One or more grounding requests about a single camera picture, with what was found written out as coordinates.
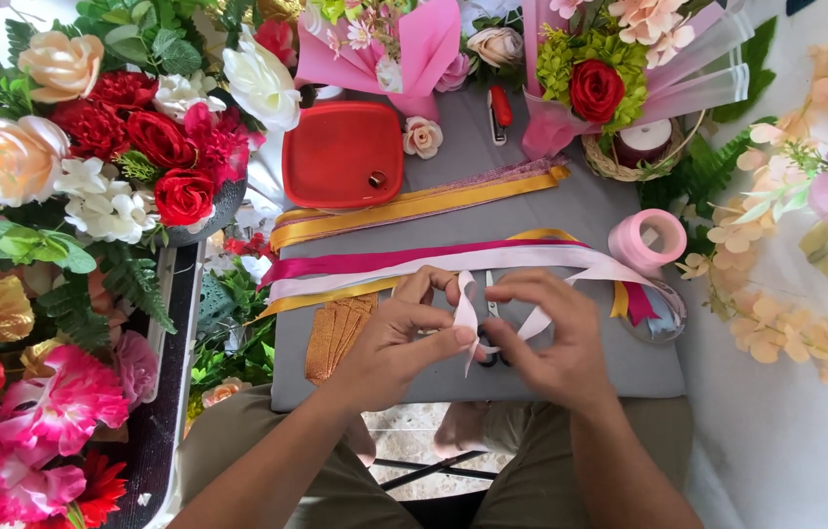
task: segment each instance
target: pink bouquet wrap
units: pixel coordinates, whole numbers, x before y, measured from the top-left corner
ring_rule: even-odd
[[[307,30],[307,13],[300,15],[300,57],[296,70],[298,86],[308,83],[335,85],[344,89],[384,94],[407,117],[423,116],[439,121],[434,86],[459,53],[460,10],[456,0],[432,0],[421,4],[398,20],[401,43],[401,90],[382,90],[375,75],[375,65],[385,54],[384,47],[372,42],[367,48],[354,50],[343,45],[339,56],[326,43],[326,30],[340,41],[346,40],[349,24],[345,19],[336,25],[322,22],[322,28]]]
[[[646,71],[649,95],[643,104],[643,116],[632,126],[664,120],[747,99],[749,72],[746,64],[726,70],[693,76],[714,59],[736,48],[754,35],[753,24],[739,2],[725,11],[717,3],[703,8],[689,20],[696,38],[664,66]],[[536,78],[539,35],[542,24],[566,27],[567,20],[549,7],[549,0],[523,0],[525,16],[525,65],[528,84],[525,102],[531,119],[522,137],[522,150],[530,160],[553,156],[581,134],[600,132],[601,125],[581,120],[558,101],[544,101]]]

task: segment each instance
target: leg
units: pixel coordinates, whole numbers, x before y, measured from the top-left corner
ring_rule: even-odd
[[[241,391],[208,408],[177,451],[182,505],[192,501],[285,417],[270,410],[270,385]],[[410,529],[418,523],[384,493],[342,438],[286,527]]]
[[[691,450],[688,399],[623,399],[643,448],[681,489]],[[590,527],[571,453],[568,412],[548,403],[495,403],[485,444],[514,453],[473,520],[477,529]]]

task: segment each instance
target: red plastic container lid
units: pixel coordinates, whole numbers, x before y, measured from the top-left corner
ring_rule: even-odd
[[[301,207],[356,209],[401,191],[404,152],[394,110],[380,102],[323,102],[283,136],[283,191]],[[380,180],[373,186],[370,176]]]

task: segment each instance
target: tiled floor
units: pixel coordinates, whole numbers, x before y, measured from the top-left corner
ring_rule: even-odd
[[[434,454],[434,432],[440,426],[447,406],[447,403],[401,404],[377,413],[364,413],[365,424],[378,447],[378,457],[425,464],[440,461]],[[511,456],[485,454],[458,466],[498,473],[510,459]],[[382,466],[373,466],[371,471],[378,483],[410,472]],[[468,477],[434,474],[397,487],[389,494],[397,500],[424,500],[485,490],[489,488],[489,483]]]

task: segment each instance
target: fingernail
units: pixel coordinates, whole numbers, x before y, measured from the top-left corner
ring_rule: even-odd
[[[476,333],[466,327],[457,327],[454,334],[456,335],[456,343],[460,345],[469,345],[476,339]]]

